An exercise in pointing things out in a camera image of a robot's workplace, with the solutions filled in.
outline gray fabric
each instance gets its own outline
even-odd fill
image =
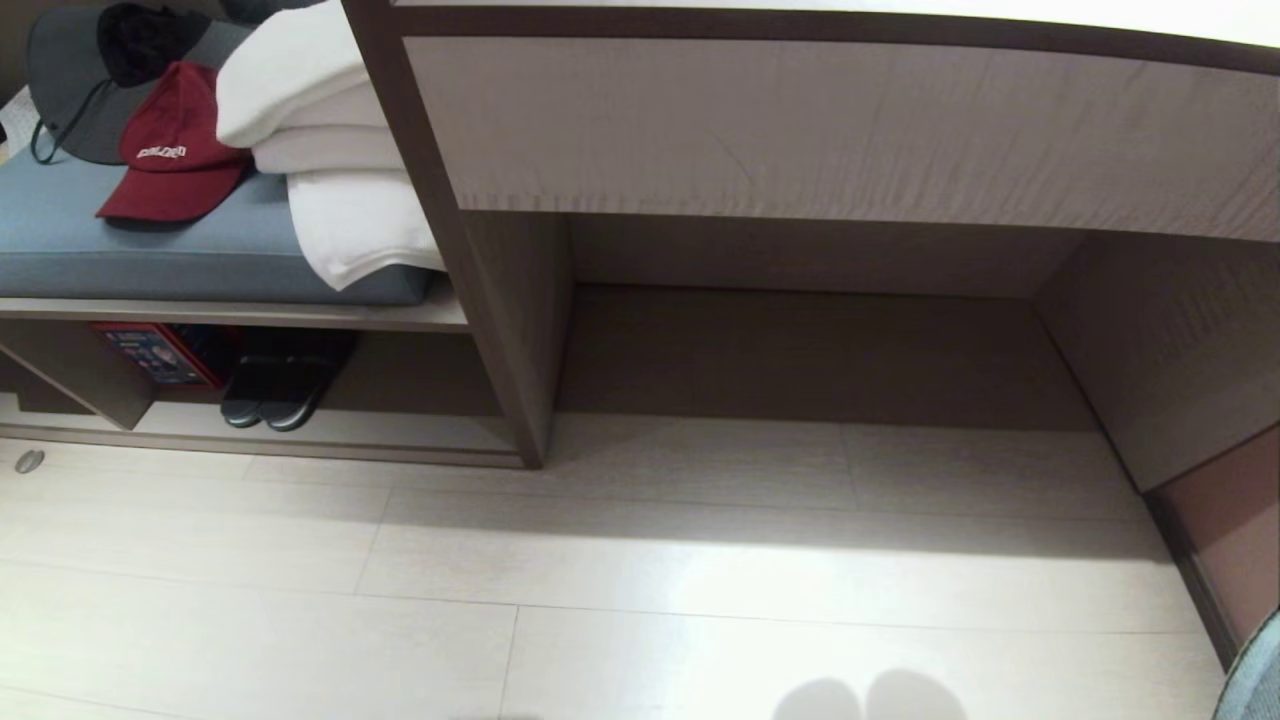
[[[1213,720],[1280,717],[1280,610],[1272,612],[1235,659]]]
[[[70,122],[93,86],[108,77],[97,50],[97,18],[108,6],[54,8],[36,19],[27,36],[31,99],[50,132],[59,137],[60,128]],[[215,20],[183,59],[220,68],[250,32]],[[156,82],[128,88],[108,83],[93,96],[74,129],[63,137],[63,150],[91,163],[122,164],[120,135]],[[41,141],[42,151],[46,142],[52,138]]]
[[[416,305],[429,270],[392,266],[338,292],[293,234],[284,177],[257,174],[195,223],[93,217],[124,174],[59,155],[0,165],[0,296]]]

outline black hat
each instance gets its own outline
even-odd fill
[[[72,155],[120,165],[120,135],[169,63],[219,68],[251,28],[132,3],[67,6],[27,36],[27,79],[41,120]]]

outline hat drawstring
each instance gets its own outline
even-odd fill
[[[110,82],[111,78],[105,78],[97,85],[95,85],[93,88],[84,95],[84,101],[81,102],[79,109],[76,110],[74,115],[72,115],[72,120],[67,123],[67,128],[63,129],[61,136],[56,135],[52,127],[49,128],[49,135],[54,137],[54,147],[52,150],[49,151],[49,155],[46,155],[45,158],[41,158],[40,152],[36,152],[36,138],[40,137],[40,131],[45,128],[45,120],[44,119],[36,120],[36,127],[31,131],[31,156],[35,158],[37,163],[40,163],[41,165],[47,165],[54,161],[54,155],[58,154],[58,149],[61,147],[63,141],[67,140],[67,136],[70,135],[73,129],[76,129],[76,123],[79,122],[81,117],[84,114],[84,110],[88,109],[88,104],[93,100],[93,96],[96,96],[99,91],[106,87]]]

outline gray cushion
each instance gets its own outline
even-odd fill
[[[124,174],[24,150],[0,165],[0,296],[416,305],[429,270],[396,265],[338,292],[302,256],[283,176],[255,174],[195,223],[93,217]]]

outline red baseball cap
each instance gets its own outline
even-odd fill
[[[129,169],[99,218],[193,220],[236,190],[252,155],[218,142],[216,77],[195,63],[169,65],[120,136]]]

